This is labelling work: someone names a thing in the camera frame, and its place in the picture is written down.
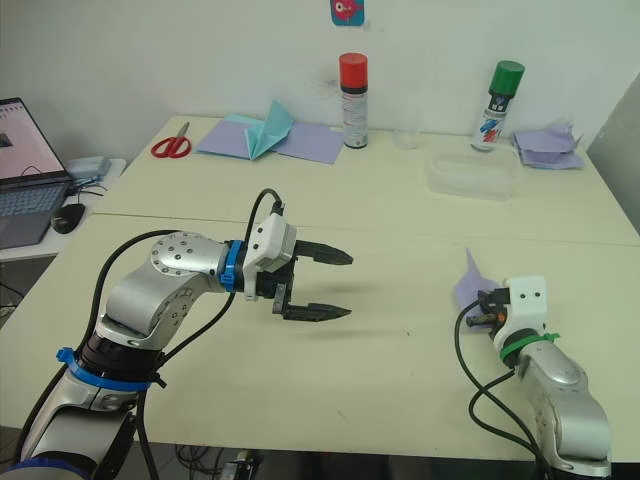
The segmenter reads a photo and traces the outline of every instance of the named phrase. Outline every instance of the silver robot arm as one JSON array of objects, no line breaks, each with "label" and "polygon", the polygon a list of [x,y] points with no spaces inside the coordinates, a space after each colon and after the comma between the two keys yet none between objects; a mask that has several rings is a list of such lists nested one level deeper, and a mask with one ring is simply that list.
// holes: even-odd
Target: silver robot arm
[{"label": "silver robot arm", "polygon": [[611,475],[611,433],[587,375],[545,332],[547,286],[543,277],[505,281],[505,288],[479,293],[483,315],[469,326],[493,327],[501,360],[514,368],[536,419],[537,437],[556,480],[605,479]]},{"label": "silver robot arm", "polygon": [[327,245],[296,241],[282,208],[252,232],[249,245],[175,232],[158,240],[143,265],[113,289],[93,335],[67,365],[18,446],[20,463],[3,479],[111,479],[133,441],[132,410],[153,382],[167,346],[195,301],[206,292],[274,298],[285,319],[321,321],[350,311],[324,304],[290,305],[298,256],[347,265],[353,259]]}]

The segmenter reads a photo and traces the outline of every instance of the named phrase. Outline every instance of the red scissors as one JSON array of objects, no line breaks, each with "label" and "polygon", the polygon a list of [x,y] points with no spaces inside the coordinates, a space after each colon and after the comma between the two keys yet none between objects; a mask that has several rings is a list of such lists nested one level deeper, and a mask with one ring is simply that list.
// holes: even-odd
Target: red scissors
[{"label": "red scissors", "polygon": [[151,155],[156,158],[182,158],[191,151],[191,142],[184,136],[189,129],[189,122],[185,123],[175,137],[165,138],[156,143],[151,149]]}]

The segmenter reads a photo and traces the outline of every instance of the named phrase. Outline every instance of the green cable tie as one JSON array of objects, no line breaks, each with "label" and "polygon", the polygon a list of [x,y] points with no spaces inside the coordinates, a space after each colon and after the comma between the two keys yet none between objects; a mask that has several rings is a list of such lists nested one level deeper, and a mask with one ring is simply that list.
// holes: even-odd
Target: green cable tie
[{"label": "green cable tie", "polygon": [[504,361],[504,359],[508,355],[515,352],[516,350],[526,347],[530,343],[542,342],[545,340],[553,343],[553,341],[559,337],[560,335],[557,333],[545,333],[544,335],[530,335],[528,337],[524,337],[517,342],[512,343],[508,347],[504,347],[502,350],[500,350],[500,360]]}]

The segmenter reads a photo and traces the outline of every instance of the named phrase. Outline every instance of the green cap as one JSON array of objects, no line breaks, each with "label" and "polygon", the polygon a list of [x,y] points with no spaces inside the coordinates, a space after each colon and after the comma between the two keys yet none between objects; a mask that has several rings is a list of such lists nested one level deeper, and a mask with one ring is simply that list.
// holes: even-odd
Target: green cap
[{"label": "green cap", "polygon": [[496,65],[489,91],[503,95],[515,95],[524,74],[524,65],[510,60],[502,60]]}]

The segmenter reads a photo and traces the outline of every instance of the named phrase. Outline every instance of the table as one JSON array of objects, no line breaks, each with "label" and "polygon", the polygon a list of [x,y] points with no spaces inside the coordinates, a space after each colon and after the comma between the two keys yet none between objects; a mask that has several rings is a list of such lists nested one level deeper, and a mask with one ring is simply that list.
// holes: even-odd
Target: table
[{"label": "table", "polygon": [[254,161],[192,153],[156,159],[151,145],[190,122],[195,145],[218,119],[176,116],[158,132],[97,211],[117,215],[246,222],[256,194],[273,187],[296,225],[370,232],[463,235],[640,245],[604,181],[582,149],[583,170],[524,168],[507,202],[434,193],[425,160],[436,148],[466,146],[466,137],[423,135],[423,148],[399,150],[390,132],[372,131],[361,150],[343,148],[335,165],[276,153]]},{"label": "table", "polygon": [[[58,255],[0,332],[0,421],[22,424],[58,368],[55,353],[82,336],[94,280],[107,256],[144,231],[177,228],[217,240],[241,238],[231,222],[93,215]],[[549,331],[587,371],[613,433],[616,462],[638,461],[640,387],[634,362],[640,324],[635,298],[640,248],[456,235],[372,234],[303,227],[355,258],[335,267],[301,260],[293,300],[352,308],[342,319],[306,324],[271,314],[271,303],[239,297],[215,328],[162,370],[152,387],[151,441],[264,449],[365,452],[480,459],[531,459],[467,417],[473,387],[453,349],[451,291],[466,268],[465,247],[489,278],[543,274]],[[152,240],[127,251],[106,285],[145,261]],[[208,321],[226,300],[200,298],[172,345]],[[464,330],[463,349],[481,381],[505,372],[485,334]],[[498,395],[531,425],[517,383]],[[484,401],[479,415],[513,426]]]},{"label": "table", "polygon": [[[111,188],[115,185],[116,180],[122,175],[127,161],[122,158],[112,158],[110,160],[111,167],[102,180],[102,185],[106,188]],[[63,235],[56,232],[53,228],[49,228],[47,233],[36,245],[27,245],[25,247],[5,248],[0,249],[0,261],[12,261],[12,260],[27,260],[30,258],[51,257],[57,255],[62,249],[69,243],[69,240],[76,234],[77,229],[80,228],[86,221],[86,219],[95,210],[96,206],[100,204],[100,200],[103,197],[96,195],[83,195],[82,203],[87,207],[80,223],[74,229],[73,232]],[[76,203],[76,196],[67,197],[64,204]]]}]

